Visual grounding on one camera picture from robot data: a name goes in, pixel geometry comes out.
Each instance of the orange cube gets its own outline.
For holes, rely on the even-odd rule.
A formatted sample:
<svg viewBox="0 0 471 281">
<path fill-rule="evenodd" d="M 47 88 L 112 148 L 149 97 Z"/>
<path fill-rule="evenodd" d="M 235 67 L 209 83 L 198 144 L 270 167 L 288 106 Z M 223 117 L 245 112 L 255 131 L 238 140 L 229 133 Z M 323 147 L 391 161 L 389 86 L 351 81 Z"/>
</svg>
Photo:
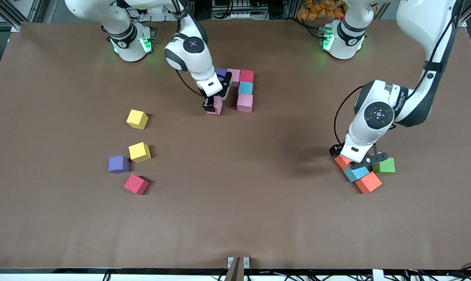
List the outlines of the orange cube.
<svg viewBox="0 0 471 281">
<path fill-rule="evenodd" d="M 360 180 L 357 180 L 355 184 L 359 187 L 360 191 L 363 194 L 369 193 L 378 188 L 380 185 L 382 185 L 378 176 L 376 176 L 373 171 L 371 171 L 369 174 L 367 174 L 367 176 L 364 176 Z"/>
<path fill-rule="evenodd" d="M 351 160 L 344 157 L 343 155 L 339 155 L 334 159 L 336 163 L 341 167 L 341 169 L 344 171 L 346 168 L 348 168 L 348 165 L 350 164 Z"/>
</svg>

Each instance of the light blue cube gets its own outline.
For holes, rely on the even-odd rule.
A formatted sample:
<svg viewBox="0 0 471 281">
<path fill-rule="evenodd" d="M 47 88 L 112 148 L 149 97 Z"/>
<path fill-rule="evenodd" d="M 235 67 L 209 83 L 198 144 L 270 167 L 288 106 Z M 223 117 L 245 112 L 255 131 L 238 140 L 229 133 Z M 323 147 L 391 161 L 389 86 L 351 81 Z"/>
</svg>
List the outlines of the light blue cube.
<svg viewBox="0 0 471 281">
<path fill-rule="evenodd" d="M 237 92 L 239 94 L 253 94 L 253 83 L 240 82 L 239 90 Z"/>
<path fill-rule="evenodd" d="M 366 167 L 358 168 L 355 170 L 347 168 L 346 170 L 344 170 L 344 172 L 346 177 L 350 180 L 350 183 L 360 180 L 362 177 L 367 176 L 367 174 L 369 174 L 369 170 Z"/>
</svg>

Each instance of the stack of cubes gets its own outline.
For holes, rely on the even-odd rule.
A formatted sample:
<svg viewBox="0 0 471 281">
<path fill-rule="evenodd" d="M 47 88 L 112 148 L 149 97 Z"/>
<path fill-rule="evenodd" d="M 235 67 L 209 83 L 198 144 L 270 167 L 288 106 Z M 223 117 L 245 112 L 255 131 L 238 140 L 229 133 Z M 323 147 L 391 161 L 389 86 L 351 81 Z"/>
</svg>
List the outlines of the stack of cubes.
<svg viewBox="0 0 471 281">
<path fill-rule="evenodd" d="M 241 70 L 239 76 L 239 90 L 237 91 L 237 110 L 241 112 L 253 111 L 253 71 Z"/>
<path fill-rule="evenodd" d="M 374 172 L 369 172 L 366 167 L 350 169 L 351 161 L 342 155 L 337 156 L 334 160 L 343 169 L 350 183 L 355 183 L 363 194 L 369 193 L 381 185 L 378 176 Z"/>
<path fill-rule="evenodd" d="M 239 88 L 237 91 L 237 110 L 240 112 L 253 111 L 253 82 L 255 81 L 255 72 L 240 69 L 215 69 L 218 79 L 223 80 L 227 72 L 232 73 L 232 87 Z M 215 112 L 207 112 L 207 114 L 220 115 L 222 101 L 218 96 L 214 98 Z"/>
</svg>

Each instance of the magenta cube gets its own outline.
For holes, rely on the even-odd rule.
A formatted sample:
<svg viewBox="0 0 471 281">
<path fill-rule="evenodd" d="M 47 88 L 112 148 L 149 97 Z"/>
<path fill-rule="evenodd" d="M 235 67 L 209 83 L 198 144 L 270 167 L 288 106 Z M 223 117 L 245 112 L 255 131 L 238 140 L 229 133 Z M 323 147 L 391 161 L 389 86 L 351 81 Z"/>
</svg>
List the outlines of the magenta cube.
<svg viewBox="0 0 471 281">
<path fill-rule="evenodd" d="M 237 96 L 237 111 L 250 112 L 253 110 L 253 95 L 239 94 Z"/>
<path fill-rule="evenodd" d="M 241 70 L 241 74 L 239 75 L 239 81 L 240 82 L 248 82 L 248 83 L 253 83 L 255 80 L 255 72 L 254 71 L 247 71 L 247 70 Z"/>
<path fill-rule="evenodd" d="M 143 195 L 149 182 L 131 174 L 125 183 L 125 188 L 133 193 Z"/>
<path fill-rule="evenodd" d="M 214 101 L 213 101 L 213 107 L 214 107 L 214 112 L 209 112 L 207 111 L 207 114 L 212 114 L 212 115 L 220 115 L 221 114 L 221 108 L 223 107 L 223 102 L 220 100 L 219 96 L 214 96 Z"/>
<path fill-rule="evenodd" d="M 232 87 L 239 87 L 239 76 L 241 75 L 241 71 L 239 69 L 227 69 L 227 72 L 232 73 Z"/>
</svg>

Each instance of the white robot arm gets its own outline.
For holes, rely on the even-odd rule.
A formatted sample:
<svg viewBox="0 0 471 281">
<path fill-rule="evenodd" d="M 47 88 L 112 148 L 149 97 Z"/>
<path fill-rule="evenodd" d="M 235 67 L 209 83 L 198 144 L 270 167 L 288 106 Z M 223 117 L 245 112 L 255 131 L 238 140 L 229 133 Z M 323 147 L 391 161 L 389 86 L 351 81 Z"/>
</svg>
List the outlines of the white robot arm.
<svg viewBox="0 0 471 281">
<path fill-rule="evenodd" d="M 179 71 L 189 71 L 206 97 L 222 91 L 207 47 L 206 30 L 192 17 L 180 0 L 125 0 L 138 9 L 158 6 L 168 8 L 179 21 L 179 28 L 165 47 L 168 64 Z"/>
<path fill-rule="evenodd" d="M 109 34 L 114 51 L 127 62 L 136 62 L 151 52 L 151 29 L 132 23 L 128 14 L 109 0 L 66 0 L 77 17 L 98 21 Z"/>
<path fill-rule="evenodd" d="M 323 49 L 337 59 L 351 59 L 364 41 L 364 34 L 374 18 L 373 2 L 389 3 L 395 0 L 344 0 L 348 11 L 343 20 L 334 20 L 325 25 L 331 31 L 322 42 Z"/>
<path fill-rule="evenodd" d="M 380 80 L 366 84 L 355 101 L 355 118 L 342 146 L 333 146 L 331 155 L 341 153 L 353 162 L 353 169 L 384 160 L 385 153 L 369 155 L 393 122 L 411 127 L 430 114 L 437 87 L 446 69 L 455 38 L 455 26 L 462 0 L 405 0 L 397 11 L 397 23 L 425 50 L 426 62 L 415 89 Z"/>
<path fill-rule="evenodd" d="M 114 49 L 123 60 L 135 62 L 151 52 L 148 39 L 150 28 L 131 22 L 125 11 L 111 5 L 113 0 L 66 0 L 69 10 L 79 18 L 96 20 L 102 24 L 111 38 Z M 181 0 L 125 0 L 137 9 L 165 6 L 179 21 L 179 28 L 165 47 L 165 57 L 178 71 L 189 71 L 205 97 L 205 110 L 212 108 L 213 96 L 221 100 L 230 88 L 230 73 L 220 82 L 207 47 L 205 29 L 191 16 Z"/>
</svg>

